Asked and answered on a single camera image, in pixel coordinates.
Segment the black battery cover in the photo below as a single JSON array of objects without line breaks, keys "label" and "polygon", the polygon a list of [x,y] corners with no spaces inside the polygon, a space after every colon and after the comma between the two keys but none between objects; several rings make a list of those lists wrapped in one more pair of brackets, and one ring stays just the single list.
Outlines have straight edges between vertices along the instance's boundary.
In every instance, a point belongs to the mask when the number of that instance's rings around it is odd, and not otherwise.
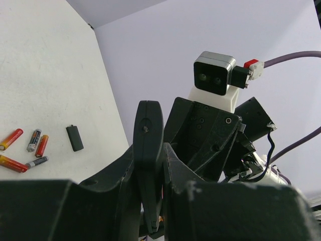
[{"label": "black battery cover", "polygon": [[70,125],[66,127],[66,131],[73,151],[76,152],[84,149],[77,126]]}]

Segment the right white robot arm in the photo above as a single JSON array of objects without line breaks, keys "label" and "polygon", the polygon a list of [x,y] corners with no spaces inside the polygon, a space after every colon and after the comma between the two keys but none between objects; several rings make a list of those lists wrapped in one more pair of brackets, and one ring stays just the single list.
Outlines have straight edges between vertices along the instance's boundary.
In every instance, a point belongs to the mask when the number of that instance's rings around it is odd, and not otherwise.
[{"label": "right white robot arm", "polygon": [[234,113],[181,97],[175,99],[165,125],[164,141],[178,158],[206,181],[289,185],[271,167],[276,125],[252,97]]}]

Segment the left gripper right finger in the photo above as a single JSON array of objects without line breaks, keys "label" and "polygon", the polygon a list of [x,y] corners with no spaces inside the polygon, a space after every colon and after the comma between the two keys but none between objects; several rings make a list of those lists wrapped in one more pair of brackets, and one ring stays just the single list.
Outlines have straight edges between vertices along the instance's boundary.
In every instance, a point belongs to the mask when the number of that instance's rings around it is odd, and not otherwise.
[{"label": "left gripper right finger", "polygon": [[290,186],[206,182],[165,144],[166,240],[320,240],[320,225]]}]

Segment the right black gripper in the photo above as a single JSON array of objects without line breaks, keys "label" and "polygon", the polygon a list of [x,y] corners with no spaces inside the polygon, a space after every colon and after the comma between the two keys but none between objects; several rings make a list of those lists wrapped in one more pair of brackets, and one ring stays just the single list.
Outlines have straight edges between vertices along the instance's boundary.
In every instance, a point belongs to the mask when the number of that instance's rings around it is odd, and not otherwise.
[{"label": "right black gripper", "polygon": [[218,181],[241,124],[238,115],[177,97],[165,125],[164,141],[198,176]]}]

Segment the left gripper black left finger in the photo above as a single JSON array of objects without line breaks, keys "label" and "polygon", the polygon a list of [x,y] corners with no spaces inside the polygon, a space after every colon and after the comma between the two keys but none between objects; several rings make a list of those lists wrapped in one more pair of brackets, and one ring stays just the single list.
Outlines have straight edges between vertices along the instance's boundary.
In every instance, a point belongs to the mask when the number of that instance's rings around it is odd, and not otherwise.
[{"label": "left gripper black left finger", "polygon": [[137,240],[132,149],[90,178],[1,182],[1,240]]}]

